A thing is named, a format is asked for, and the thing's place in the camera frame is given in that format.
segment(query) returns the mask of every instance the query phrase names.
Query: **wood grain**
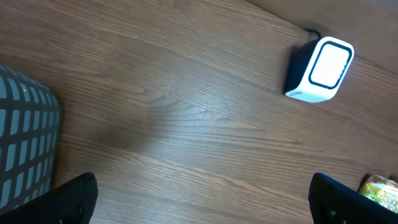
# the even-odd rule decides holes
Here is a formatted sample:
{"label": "wood grain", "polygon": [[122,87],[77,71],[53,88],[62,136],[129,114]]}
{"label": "wood grain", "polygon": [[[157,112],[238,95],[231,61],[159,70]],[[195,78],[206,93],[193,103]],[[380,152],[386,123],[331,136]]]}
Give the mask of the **wood grain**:
{"label": "wood grain", "polygon": [[310,223],[314,172],[397,174],[397,76],[356,57],[333,100],[288,99],[308,34],[245,1],[0,7],[0,62],[63,105],[55,185],[97,176],[92,223]]}

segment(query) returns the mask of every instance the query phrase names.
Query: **laundry basket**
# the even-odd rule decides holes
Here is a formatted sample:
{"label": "laundry basket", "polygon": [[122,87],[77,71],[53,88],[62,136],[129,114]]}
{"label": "laundry basket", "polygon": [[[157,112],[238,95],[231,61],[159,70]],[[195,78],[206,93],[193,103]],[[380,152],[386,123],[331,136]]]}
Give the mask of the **laundry basket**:
{"label": "laundry basket", "polygon": [[45,85],[0,65],[0,215],[49,190],[60,112]]}

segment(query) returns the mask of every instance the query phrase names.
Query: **small electronic device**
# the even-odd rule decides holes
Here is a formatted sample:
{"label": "small electronic device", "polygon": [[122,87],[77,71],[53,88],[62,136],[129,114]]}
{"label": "small electronic device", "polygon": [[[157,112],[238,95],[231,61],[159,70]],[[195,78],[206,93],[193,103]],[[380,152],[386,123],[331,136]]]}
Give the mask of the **small electronic device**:
{"label": "small electronic device", "polygon": [[353,57],[353,46],[334,37],[306,43],[293,55],[285,95],[310,103],[332,99]]}

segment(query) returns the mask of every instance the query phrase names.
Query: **black cable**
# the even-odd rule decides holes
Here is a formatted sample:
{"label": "black cable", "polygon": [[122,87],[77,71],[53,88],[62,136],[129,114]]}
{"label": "black cable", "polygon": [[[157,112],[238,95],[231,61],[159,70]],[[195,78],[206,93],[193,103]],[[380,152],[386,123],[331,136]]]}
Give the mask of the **black cable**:
{"label": "black cable", "polygon": [[305,29],[305,31],[316,34],[316,35],[318,36],[318,39],[321,39],[321,38],[322,38],[321,33],[320,33],[319,31],[317,31],[317,30],[314,30],[314,29]]}

